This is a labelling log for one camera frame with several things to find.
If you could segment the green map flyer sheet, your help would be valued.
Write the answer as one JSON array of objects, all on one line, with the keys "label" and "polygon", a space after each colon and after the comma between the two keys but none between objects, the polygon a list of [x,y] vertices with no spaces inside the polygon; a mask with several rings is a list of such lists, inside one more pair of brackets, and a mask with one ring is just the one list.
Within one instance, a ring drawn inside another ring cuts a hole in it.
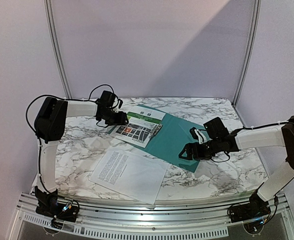
[{"label": "green map flyer sheet", "polygon": [[129,123],[116,126],[110,136],[141,148],[149,143],[152,128],[160,124],[166,114],[145,106],[133,106],[127,113]]}]

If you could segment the teal file folder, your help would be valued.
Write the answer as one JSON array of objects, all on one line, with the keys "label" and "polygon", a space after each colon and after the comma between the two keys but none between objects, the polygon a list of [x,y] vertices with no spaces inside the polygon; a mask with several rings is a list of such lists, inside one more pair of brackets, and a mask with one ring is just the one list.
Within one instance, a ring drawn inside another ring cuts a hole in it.
[{"label": "teal file folder", "polygon": [[135,145],[136,148],[151,154],[159,159],[171,163],[177,167],[194,173],[199,162],[196,160],[185,160],[178,157],[187,143],[198,142],[192,138],[191,128],[204,130],[202,125],[165,113],[159,122],[162,127],[157,134],[151,138],[146,147]]}]

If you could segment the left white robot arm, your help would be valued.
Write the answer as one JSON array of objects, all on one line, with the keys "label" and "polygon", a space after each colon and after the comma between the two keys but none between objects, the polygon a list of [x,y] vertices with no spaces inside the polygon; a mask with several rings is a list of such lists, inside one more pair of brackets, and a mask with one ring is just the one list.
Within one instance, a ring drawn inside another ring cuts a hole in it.
[{"label": "left white robot arm", "polygon": [[35,196],[42,201],[42,209],[50,216],[57,217],[61,206],[52,198],[57,197],[55,182],[56,150],[65,132],[69,117],[95,117],[106,126],[125,126],[129,123],[127,114],[116,111],[113,105],[116,95],[103,91],[97,100],[63,99],[47,95],[34,121],[34,131],[39,142],[37,182]]}]

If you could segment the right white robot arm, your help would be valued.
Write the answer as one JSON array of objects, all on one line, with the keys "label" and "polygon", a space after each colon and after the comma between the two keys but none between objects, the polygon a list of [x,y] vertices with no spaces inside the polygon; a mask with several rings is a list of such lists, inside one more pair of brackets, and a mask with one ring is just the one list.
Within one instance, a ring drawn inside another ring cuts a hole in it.
[{"label": "right white robot arm", "polygon": [[217,153],[239,152],[262,147],[283,147],[287,157],[281,166],[261,184],[249,198],[249,203],[230,210],[235,216],[256,218],[267,210],[268,201],[294,179],[294,115],[289,120],[257,127],[242,127],[229,132],[222,120],[216,117],[204,124],[209,140],[205,140],[200,129],[190,129],[196,142],[187,143],[179,153],[184,160],[210,160]]}]

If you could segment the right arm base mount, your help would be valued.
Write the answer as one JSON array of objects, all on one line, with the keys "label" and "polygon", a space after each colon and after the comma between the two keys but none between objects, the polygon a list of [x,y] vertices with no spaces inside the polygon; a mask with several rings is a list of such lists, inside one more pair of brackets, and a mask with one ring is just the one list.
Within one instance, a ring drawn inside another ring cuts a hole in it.
[{"label": "right arm base mount", "polygon": [[261,221],[262,225],[268,223],[276,214],[279,204],[277,196],[274,197],[275,211],[272,214],[268,201],[260,200],[259,198],[251,197],[249,203],[246,204],[233,204],[227,210],[227,215],[231,219],[232,223],[246,221],[253,218],[262,217],[268,215],[265,220]]}]

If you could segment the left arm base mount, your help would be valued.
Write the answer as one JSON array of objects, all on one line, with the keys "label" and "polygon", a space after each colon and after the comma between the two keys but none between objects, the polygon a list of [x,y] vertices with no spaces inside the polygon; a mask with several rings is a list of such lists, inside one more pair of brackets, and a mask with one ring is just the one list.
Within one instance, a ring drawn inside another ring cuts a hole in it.
[{"label": "left arm base mount", "polygon": [[34,187],[34,193],[38,200],[35,210],[37,214],[51,217],[53,220],[76,222],[80,209],[76,200],[59,203],[57,190],[51,193],[42,192],[37,186]]}]

